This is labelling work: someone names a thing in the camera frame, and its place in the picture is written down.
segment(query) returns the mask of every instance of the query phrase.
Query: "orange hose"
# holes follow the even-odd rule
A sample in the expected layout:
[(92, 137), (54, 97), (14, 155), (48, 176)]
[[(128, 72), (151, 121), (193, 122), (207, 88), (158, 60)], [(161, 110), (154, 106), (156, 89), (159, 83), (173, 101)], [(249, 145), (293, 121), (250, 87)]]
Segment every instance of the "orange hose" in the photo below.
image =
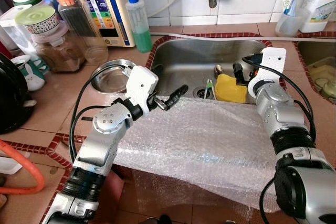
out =
[(10, 188), (10, 187), (0, 187), (0, 194), (35, 194), (41, 191), (46, 184), (42, 173), (37, 169), (37, 167), (31, 163), (26, 157), (24, 157), (20, 152), (12, 148), (10, 145), (6, 144), (4, 141), (0, 140), (0, 150), (6, 153), (9, 157), (12, 157), (17, 162), (19, 162), (24, 168), (26, 168), (36, 179), (36, 187), (23, 187), (23, 188)]

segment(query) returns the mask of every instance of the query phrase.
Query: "electric kettle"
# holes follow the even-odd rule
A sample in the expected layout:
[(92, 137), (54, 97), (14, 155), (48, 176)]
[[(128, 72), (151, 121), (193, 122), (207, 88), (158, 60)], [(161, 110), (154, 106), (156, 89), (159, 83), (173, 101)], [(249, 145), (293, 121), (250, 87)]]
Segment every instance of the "electric kettle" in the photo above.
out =
[(33, 112), (34, 105), (24, 76), (0, 53), (0, 134), (24, 124)]

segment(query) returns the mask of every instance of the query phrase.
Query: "stainless steel bowl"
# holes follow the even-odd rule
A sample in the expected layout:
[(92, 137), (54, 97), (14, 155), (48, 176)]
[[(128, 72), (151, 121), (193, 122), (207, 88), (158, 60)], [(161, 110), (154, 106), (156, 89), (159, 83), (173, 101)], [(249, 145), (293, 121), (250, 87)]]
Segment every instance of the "stainless steel bowl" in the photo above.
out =
[[(118, 64), (118, 65), (128, 65), (134, 67), (135, 64), (130, 60), (111, 60), (102, 65), (100, 65), (91, 76), (97, 73), (102, 68), (105, 68), (109, 65)], [(99, 75), (97, 75), (92, 81), (91, 85), (98, 92), (103, 94), (109, 93), (122, 93), (126, 91), (126, 83), (128, 77), (122, 72), (122, 69), (118, 67), (111, 67)]]

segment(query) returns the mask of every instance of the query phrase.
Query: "green liquid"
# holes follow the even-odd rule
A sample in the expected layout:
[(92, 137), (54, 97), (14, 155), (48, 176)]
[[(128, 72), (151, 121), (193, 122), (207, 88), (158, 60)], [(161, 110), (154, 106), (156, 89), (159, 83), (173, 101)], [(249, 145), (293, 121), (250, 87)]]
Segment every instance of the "green liquid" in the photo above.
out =
[(135, 44), (137, 45), (137, 48), (139, 52), (149, 52), (153, 48), (153, 43), (151, 39), (151, 34), (149, 33), (149, 30), (145, 31), (141, 34), (133, 33)]

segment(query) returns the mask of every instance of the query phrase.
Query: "sink drain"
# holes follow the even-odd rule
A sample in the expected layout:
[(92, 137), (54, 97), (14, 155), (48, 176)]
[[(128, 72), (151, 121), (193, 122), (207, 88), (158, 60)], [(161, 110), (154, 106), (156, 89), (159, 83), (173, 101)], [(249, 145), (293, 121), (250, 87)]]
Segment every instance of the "sink drain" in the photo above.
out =
[[(204, 98), (204, 94), (205, 94), (205, 87), (197, 87), (196, 89), (194, 89), (193, 91), (193, 96), (196, 98)], [(206, 99), (213, 99), (214, 96), (212, 94), (212, 91), (210, 89), (208, 89), (206, 91)]]

